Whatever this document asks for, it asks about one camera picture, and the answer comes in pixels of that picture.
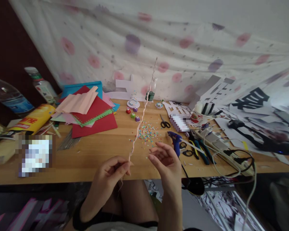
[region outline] pen holder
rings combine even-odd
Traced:
[[[190,120],[195,124],[195,125],[203,125],[208,123],[209,121],[213,120],[213,117],[203,115],[201,113],[198,113],[196,111],[193,111],[192,116],[190,117]]]

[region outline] round lid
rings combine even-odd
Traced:
[[[38,70],[35,67],[25,67],[27,73],[36,73]]]

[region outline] blue paper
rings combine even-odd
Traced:
[[[116,112],[118,109],[119,109],[119,107],[120,107],[120,104],[116,104],[116,103],[113,103],[115,106],[114,107],[112,107],[112,109]]]
[[[93,86],[97,86],[98,89],[96,92],[98,93],[97,96],[103,99],[103,86],[101,81],[90,82],[90,83],[79,83],[79,84],[72,84],[72,85],[65,85],[61,98],[68,96],[69,94],[74,94],[76,91],[82,88],[82,86],[86,85],[88,88],[92,88]]]

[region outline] red paper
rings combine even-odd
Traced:
[[[86,122],[90,121],[91,119],[97,117],[98,115],[102,114],[103,112],[111,109],[111,106],[109,106],[107,103],[105,103],[100,97],[96,97],[93,103],[91,104],[91,107],[89,108],[87,114],[81,114],[77,112],[71,112],[75,118],[81,122],[82,124],[85,124]]]
[[[113,113],[95,121],[93,126],[90,127],[81,127],[78,124],[73,124],[72,138],[83,137],[92,135],[95,133],[107,131],[110,129],[117,128],[115,115]]]

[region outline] polka dot fabric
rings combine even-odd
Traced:
[[[218,22],[161,20],[156,10],[84,0],[20,1],[22,21],[54,78],[65,84],[130,80],[145,95],[158,57],[156,99],[190,102],[213,74],[231,78],[227,104],[256,87],[289,105],[289,44],[234,31]]]

